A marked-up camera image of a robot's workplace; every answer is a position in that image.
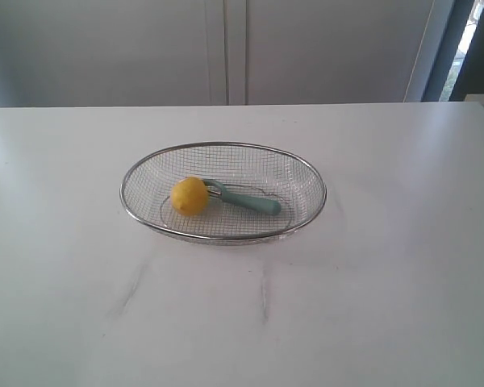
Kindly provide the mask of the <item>teal handled vegetable peeler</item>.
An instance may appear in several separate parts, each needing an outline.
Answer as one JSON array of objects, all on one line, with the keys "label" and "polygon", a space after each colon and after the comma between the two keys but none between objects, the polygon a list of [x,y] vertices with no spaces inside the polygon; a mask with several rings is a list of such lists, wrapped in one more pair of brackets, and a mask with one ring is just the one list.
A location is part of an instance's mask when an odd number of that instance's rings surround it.
[{"label": "teal handled vegetable peeler", "polygon": [[207,192],[222,202],[272,216],[279,215],[282,212],[282,206],[276,200],[233,193],[216,180],[203,179],[202,182],[206,186]]}]

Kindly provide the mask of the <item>yellow lemon with sticker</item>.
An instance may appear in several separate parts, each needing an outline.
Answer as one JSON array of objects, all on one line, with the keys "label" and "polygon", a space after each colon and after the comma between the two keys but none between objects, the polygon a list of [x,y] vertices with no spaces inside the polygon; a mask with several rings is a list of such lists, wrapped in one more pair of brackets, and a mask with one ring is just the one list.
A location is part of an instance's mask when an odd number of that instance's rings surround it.
[{"label": "yellow lemon with sticker", "polygon": [[197,177],[187,177],[178,182],[170,194],[172,207],[184,216],[200,214],[206,208],[208,198],[207,187]]}]

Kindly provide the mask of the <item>oval metal mesh basket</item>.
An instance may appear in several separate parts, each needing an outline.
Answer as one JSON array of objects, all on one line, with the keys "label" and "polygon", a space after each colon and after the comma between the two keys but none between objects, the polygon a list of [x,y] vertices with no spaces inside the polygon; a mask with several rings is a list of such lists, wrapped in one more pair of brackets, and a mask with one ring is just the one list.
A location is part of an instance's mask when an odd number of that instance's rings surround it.
[{"label": "oval metal mesh basket", "polygon": [[[179,214],[171,190],[187,177],[206,186],[200,214]],[[311,223],[328,190],[315,167],[280,149],[241,142],[198,142],[163,148],[137,161],[119,190],[137,222],[187,242],[237,245],[281,239]]]}]

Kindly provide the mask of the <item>window strip at right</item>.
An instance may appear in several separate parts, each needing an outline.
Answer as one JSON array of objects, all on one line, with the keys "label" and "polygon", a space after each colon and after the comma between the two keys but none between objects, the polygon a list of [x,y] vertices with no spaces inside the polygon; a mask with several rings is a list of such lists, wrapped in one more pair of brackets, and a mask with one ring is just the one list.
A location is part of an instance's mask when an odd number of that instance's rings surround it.
[{"label": "window strip at right", "polygon": [[459,43],[457,45],[453,62],[449,69],[449,73],[445,80],[444,87],[440,94],[440,102],[448,102],[450,100],[453,88],[457,82],[461,67],[465,61],[466,54],[469,50],[469,46],[473,40],[474,33],[481,18],[483,8],[484,0],[475,0],[470,9],[466,24],[460,30]]}]

